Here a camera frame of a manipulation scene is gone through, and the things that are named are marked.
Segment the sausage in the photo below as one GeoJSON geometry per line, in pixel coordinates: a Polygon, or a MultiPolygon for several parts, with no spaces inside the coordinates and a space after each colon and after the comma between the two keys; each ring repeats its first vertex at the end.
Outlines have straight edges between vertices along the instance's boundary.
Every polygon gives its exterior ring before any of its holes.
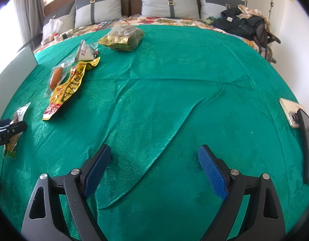
{"type": "Polygon", "coordinates": [[[51,75],[48,80],[48,87],[46,89],[44,97],[50,97],[52,95],[55,88],[61,84],[63,79],[70,72],[71,66],[72,66],[72,63],[62,63],[52,68],[51,75]]]}

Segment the beige patterned cloth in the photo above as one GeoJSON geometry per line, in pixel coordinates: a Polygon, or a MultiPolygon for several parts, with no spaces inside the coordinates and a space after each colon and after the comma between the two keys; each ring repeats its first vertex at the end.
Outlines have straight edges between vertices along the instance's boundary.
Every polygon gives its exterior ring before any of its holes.
{"type": "Polygon", "coordinates": [[[239,4],[238,5],[238,9],[240,10],[241,14],[237,15],[238,18],[242,19],[248,19],[248,18],[251,18],[253,16],[259,16],[262,18],[263,22],[264,22],[264,25],[265,25],[265,28],[266,30],[271,33],[271,25],[270,25],[270,21],[267,19],[266,16],[264,16],[262,14],[261,11],[259,11],[258,9],[250,9],[242,4],[239,4]]]}

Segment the black smartphone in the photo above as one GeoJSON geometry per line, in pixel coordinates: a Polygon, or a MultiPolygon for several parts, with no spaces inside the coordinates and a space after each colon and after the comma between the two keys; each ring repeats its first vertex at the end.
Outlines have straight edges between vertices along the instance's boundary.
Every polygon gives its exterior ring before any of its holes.
{"type": "Polygon", "coordinates": [[[300,108],[297,111],[297,117],[303,142],[303,181],[309,184],[309,116],[300,108]]]}

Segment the small brown snack packet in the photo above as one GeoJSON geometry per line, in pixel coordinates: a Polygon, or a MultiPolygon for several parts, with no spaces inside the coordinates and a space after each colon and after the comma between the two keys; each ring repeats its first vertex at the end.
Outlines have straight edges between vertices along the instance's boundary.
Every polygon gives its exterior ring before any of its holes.
{"type": "Polygon", "coordinates": [[[16,155],[16,145],[22,133],[27,129],[27,124],[23,120],[26,111],[30,106],[30,102],[17,109],[14,113],[13,120],[9,124],[9,132],[11,133],[11,137],[7,144],[3,147],[3,157],[7,154],[10,157],[14,157],[16,155]]]}

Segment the green satin bedspread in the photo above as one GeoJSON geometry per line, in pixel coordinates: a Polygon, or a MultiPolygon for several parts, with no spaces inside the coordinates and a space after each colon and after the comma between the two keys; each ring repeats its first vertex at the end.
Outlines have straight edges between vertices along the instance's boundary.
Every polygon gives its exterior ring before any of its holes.
{"type": "Polygon", "coordinates": [[[295,100],[278,72],[238,38],[180,26],[143,26],[133,52],[99,46],[97,67],[48,121],[53,67],[72,38],[36,54],[37,67],[7,106],[25,105],[27,130],[14,157],[0,148],[0,207],[22,227],[38,177],[65,175],[102,144],[109,166],[89,205],[109,240],[199,240],[219,210],[197,153],[208,145],[242,174],[270,175],[292,228],[309,205],[301,133],[279,103],[295,100]]]}

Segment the grey pillow centre right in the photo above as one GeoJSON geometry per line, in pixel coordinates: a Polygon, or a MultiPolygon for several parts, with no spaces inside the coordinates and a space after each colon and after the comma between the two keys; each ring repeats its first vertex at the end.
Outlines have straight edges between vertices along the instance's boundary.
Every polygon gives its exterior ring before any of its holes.
{"type": "Polygon", "coordinates": [[[141,0],[141,2],[142,16],[200,19],[197,0],[141,0]]]}

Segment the white red triangular snack bag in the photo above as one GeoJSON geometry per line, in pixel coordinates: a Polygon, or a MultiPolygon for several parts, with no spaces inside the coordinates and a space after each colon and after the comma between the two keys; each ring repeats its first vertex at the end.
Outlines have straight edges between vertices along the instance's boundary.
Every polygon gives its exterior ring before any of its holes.
{"type": "Polygon", "coordinates": [[[80,42],[74,62],[90,61],[98,56],[98,43],[87,44],[85,40],[80,42]]]}

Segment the dark chair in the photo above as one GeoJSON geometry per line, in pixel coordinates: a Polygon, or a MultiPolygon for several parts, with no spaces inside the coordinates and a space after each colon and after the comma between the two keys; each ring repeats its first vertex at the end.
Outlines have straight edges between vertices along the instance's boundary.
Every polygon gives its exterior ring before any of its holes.
{"type": "Polygon", "coordinates": [[[265,24],[259,24],[256,29],[254,34],[252,35],[253,41],[256,43],[256,45],[259,48],[259,54],[264,55],[264,58],[266,61],[269,63],[274,63],[276,64],[277,61],[273,57],[273,52],[272,49],[270,48],[269,44],[276,42],[278,44],[281,44],[281,40],[276,37],[273,34],[270,34],[266,27],[265,24]]]}

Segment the grey curtain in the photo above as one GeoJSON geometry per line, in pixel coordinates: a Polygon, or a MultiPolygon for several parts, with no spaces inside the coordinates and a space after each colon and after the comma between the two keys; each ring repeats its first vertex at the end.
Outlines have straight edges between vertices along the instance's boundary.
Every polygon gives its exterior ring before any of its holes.
{"type": "Polygon", "coordinates": [[[44,23],[43,0],[14,0],[22,41],[31,41],[41,34],[44,23]]]}

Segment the grey pillow far right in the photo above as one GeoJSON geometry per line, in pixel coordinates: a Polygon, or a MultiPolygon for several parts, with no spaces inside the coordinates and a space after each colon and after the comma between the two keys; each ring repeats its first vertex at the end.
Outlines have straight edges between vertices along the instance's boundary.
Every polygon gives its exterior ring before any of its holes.
{"type": "Polygon", "coordinates": [[[224,10],[245,4],[242,0],[200,0],[200,3],[200,19],[203,21],[210,17],[220,18],[224,10]]]}

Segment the grey pillow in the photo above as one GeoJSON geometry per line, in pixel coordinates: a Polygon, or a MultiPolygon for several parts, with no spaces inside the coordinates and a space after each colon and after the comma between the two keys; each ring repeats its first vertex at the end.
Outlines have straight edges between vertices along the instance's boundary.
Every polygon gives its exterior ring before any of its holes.
{"type": "Polygon", "coordinates": [[[78,29],[121,17],[121,0],[76,0],[74,28],[78,29]]]}
{"type": "Polygon", "coordinates": [[[200,0],[200,3],[200,19],[203,21],[210,17],[220,18],[224,10],[245,4],[242,0],[200,0]]]}
{"type": "Polygon", "coordinates": [[[76,17],[76,2],[65,4],[58,10],[48,14],[44,19],[44,26],[50,21],[50,19],[57,19],[63,24],[59,30],[59,33],[65,33],[74,28],[74,22],[76,17]]]}
{"type": "Polygon", "coordinates": [[[141,2],[142,16],[200,19],[197,0],[141,0],[141,2]]]}

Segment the yellow red snack bag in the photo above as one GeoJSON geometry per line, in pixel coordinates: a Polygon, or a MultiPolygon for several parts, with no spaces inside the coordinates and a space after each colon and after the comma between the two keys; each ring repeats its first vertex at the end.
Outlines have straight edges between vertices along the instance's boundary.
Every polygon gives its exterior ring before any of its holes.
{"type": "Polygon", "coordinates": [[[61,106],[79,89],[87,70],[99,64],[100,57],[92,61],[79,61],[71,67],[69,77],[63,84],[58,85],[50,97],[50,103],[42,116],[42,121],[49,120],[61,106]]]}

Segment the black jacket pile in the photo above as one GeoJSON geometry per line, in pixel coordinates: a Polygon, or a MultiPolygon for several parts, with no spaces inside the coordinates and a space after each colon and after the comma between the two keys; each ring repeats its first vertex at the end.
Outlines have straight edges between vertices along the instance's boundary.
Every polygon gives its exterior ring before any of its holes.
{"type": "Polygon", "coordinates": [[[239,18],[240,14],[238,8],[226,9],[221,12],[220,18],[213,21],[212,26],[249,40],[266,38],[264,20],[260,16],[239,18]]]}

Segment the gold green snack bag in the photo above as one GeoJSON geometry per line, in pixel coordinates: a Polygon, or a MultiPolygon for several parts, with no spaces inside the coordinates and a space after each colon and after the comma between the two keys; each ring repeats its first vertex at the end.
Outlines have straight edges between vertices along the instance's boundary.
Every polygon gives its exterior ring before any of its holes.
{"type": "Polygon", "coordinates": [[[134,51],[142,39],[144,31],[131,25],[124,23],[113,27],[108,34],[98,40],[99,45],[110,48],[113,51],[134,51]]]}

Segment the white plastic bag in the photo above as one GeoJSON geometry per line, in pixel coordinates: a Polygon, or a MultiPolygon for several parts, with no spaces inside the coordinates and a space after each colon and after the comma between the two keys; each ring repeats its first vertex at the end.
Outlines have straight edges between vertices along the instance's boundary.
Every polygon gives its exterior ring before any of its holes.
{"type": "Polygon", "coordinates": [[[46,25],[44,25],[42,30],[42,42],[41,45],[44,46],[49,42],[54,40],[54,35],[58,34],[63,23],[58,19],[50,19],[46,25]]]}

